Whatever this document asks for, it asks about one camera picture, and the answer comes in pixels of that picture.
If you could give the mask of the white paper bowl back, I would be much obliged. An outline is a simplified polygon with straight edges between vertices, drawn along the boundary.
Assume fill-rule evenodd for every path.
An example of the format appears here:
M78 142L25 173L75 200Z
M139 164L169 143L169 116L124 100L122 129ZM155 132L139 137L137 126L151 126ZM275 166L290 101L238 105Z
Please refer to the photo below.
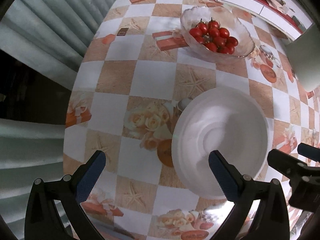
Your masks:
M208 157L218 150L241 174L256 179L266 163L268 124L258 103L228 87L210 89L182 111L172 138L172 161L178 178L192 193L224 198Z

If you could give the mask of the pale green pitcher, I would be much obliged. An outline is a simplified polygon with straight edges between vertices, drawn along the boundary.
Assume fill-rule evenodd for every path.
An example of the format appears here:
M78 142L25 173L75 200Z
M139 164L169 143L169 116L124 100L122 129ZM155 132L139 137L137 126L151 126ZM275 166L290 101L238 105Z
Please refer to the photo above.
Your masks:
M320 36L319 27L315 23L286 46L286 54L303 88L310 92L319 87Z

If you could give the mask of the patterned checkered tablecloth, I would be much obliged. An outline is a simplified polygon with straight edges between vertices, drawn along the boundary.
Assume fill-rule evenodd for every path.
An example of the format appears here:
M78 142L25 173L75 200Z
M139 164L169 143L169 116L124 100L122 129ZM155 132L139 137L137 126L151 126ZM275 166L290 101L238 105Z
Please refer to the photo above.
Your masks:
M224 7L249 31L255 48L235 63L200 58L180 18L193 7ZM106 165L82 208L98 230L136 239L209 239L233 204L199 197L178 178L172 138L187 105L217 87L237 89L261 107L268 149L298 157L319 145L319 97L308 95L285 54L285 32L231 3L117 0L80 65L67 111L63 170L72 174L97 150ZM289 179L267 164L258 181Z

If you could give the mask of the pale green curtain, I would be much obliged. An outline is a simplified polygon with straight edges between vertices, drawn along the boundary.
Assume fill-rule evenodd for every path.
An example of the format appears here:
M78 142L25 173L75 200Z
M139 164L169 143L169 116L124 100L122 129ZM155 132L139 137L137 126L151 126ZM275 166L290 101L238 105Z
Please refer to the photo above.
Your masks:
M17 239L33 181L62 177L71 90L116 0L1 0L1 224Z

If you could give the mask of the glass bowl of tomatoes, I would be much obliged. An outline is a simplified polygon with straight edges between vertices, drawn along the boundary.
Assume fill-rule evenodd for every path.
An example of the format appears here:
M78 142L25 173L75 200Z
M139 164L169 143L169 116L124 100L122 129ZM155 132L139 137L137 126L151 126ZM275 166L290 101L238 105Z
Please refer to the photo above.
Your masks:
M187 9L180 22L189 48L208 62L235 63L255 48L247 28L224 7Z

